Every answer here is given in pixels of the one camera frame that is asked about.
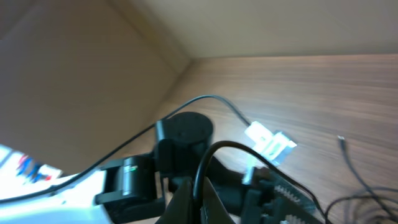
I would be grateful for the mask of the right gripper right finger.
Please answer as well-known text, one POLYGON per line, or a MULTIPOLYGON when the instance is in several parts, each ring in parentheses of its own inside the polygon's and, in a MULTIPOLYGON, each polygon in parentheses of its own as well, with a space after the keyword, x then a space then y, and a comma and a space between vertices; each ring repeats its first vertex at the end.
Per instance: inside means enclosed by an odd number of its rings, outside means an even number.
POLYGON ((201 224, 235 224, 222 204, 210 180, 205 177, 200 208, 201 224))

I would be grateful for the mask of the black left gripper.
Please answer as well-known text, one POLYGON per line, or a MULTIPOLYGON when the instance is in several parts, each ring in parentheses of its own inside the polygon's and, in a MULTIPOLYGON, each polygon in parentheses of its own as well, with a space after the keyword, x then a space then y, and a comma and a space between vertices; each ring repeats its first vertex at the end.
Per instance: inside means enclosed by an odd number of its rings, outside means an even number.
POLYGON ((321 222, 315 203, 268 167, 240 173, 215 159, 214 188, 228 213, 241 223, 321 222))

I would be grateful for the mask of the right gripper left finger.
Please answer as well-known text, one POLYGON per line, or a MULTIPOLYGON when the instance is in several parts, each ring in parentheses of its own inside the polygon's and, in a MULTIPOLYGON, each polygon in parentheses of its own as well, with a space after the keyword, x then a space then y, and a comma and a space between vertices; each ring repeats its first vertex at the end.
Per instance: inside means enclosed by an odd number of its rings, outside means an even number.
POLYGON ((155 224, 189 224, 192 223, 192 178, 186 177, 167 205, 165 212, 155 224))

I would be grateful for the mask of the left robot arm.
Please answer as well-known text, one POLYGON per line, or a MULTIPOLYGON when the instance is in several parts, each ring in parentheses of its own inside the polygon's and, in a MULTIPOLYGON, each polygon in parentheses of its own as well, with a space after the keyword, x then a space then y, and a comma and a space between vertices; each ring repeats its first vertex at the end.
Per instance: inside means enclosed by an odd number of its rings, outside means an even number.
POLYGON ((152 152, 108 162, 46 189, 1 200, 2 223, 316 223, 315 197, 269 161, 249 175, 214 158, 234 141, 212 142, 213 124, 184 112, 155 126, 152 152))

